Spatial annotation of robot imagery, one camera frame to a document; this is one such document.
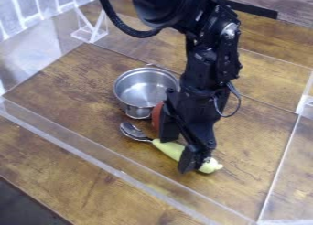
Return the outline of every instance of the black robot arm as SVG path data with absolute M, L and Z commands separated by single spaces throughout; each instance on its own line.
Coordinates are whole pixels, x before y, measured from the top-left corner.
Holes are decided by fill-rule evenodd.
M 221 0 L 134 0 L 140 20 L 152 27 L 140 32 L 116 18 L 108 1 L 100 2 L 114 24 L 128 35 L 150 37 L 171 27 L 186 36 L 187 65 L 179 79 L 181 91 L 166 92 L 159 135 L 162 142 L 175 141 L 183 135 L 187 146 L 178 170 L 185 173 L 199 169 L 217 147 L 214 123 L 231 116 L 222 114 L 230 92 L 238 98 L 238 107 L 241 103 L 231 83 L 242 68 L 237 14 Z

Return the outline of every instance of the wire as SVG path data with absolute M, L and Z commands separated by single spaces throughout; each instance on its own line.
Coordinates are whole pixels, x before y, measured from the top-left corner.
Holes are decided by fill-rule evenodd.
M 230 118 L 231 116 L 234 116 L 237 114 L 238 110 L 239 110 L 239 107 L 241 107 L 241 94 L 239 94 L 238 90 L 235 89 L 235 86 L 234 86 L 234 84 L 231 82 L 227 82 L 226 85 L 227 85 L 227 87 L 230 89 L 231 94 L 235 96 L 235 98 L 238 100 L 238 105 L 237 105 L 237 107 L 234 109 L 234 112 L 231 114 L 229 114 L 229 115 L 225 115 L 221 112 L 219 105 L 218 105 L 219 98 L 218 98 L 217 95 L 213 96 L 215 110 L 217 110 L 217 113 L 221 115 L 222 118 Z
M 107 13 L 107 16 L 111 20 L 111 22 L 114 23 L 114 25 L 116 26 L 116 28 L 126 33 L 127 35 L 135 37 L 135 38 L 150 38 L 155 35 L 159 34 L 159 32 L 162 31 L 161 29 L 152 29 L 150 31 L 138 31 L 134 30 L 131 27 L 128 27 L 123 21 L 120 20 L 119 16 L 116 15 L 116 12 L 112 8 L 112 5 L 110 3 L 108 0 L 99 0 L 102 3 L 102 6 L 104 8 L 104 11 Z

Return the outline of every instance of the wooden table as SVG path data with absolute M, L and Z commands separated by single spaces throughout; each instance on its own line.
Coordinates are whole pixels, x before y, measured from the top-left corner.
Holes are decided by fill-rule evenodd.
M 119 12 L 132 16 L 128 1 L 112 0 Z M 95 20 L 99 5 L 92 3 L 83 11 Z M 245 96 L 243 106 L 235 117 L 217 124 L 215 157 L 225 165 L 217 174 L 203 176 L 191 172 L 182 176 L 177 171 L 178 163 L 146 144 L 130 141 L 119 132 L 120 122 L 130 121 L 155 136 L 148 122 L 128 120 L 112 94 L 116 77 L 144 62 L 112 50 L 124 50 L 134 58 L 155 61 L 179 74 L 185 64 L 183 38 L 171 30 L 146 41 L 111 31 L 98 43 L 111 50 L 82 45 L 5 97 L 255 220 L 292 135 L 297 120 L 294 110 L 312 72 L 313 42 L 308 42 L 312 39 L 308 37 L 313 36 L 313 31 L 246 14 L 241 16 L 245 69 L 235 85 Z M 139 27 L 131 17 L 126 20 Z M 0 123 L 0 176 L 75 224 L 201 223 L 15 123 L 3 118 Z M 198 207 L 199 211 L 206 209 L 203 205 Z

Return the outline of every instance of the green object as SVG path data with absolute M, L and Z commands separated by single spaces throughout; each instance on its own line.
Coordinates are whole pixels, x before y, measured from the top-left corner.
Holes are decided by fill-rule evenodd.
M 174 143 L 174 142 L 167 142 L 162 143 L 161 139 L 154 139 L 152 141 L 154 146 L 169 156 L 171 157 L 175 161 L 179 161 L 182 151 L 185 149 L 185 146 Z M 199 171 L 210 174 L 215 172 L 217 170 L 221 170 L 223 168 L 222 164 L 214 159 L 213 157 L 210 158 L 209 162 L 205 162 L 202 167 L 199 168 Z

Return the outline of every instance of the metal pot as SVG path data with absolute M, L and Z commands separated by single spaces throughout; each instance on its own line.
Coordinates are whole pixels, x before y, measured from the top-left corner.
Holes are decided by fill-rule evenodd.
M 166 99 L 166 89 L 177 91 L 178 87 L 178 79 L 167 70 L 147 65 L 118 77 L 114 94 L 128 117 L 148 119 L 154 106 Z

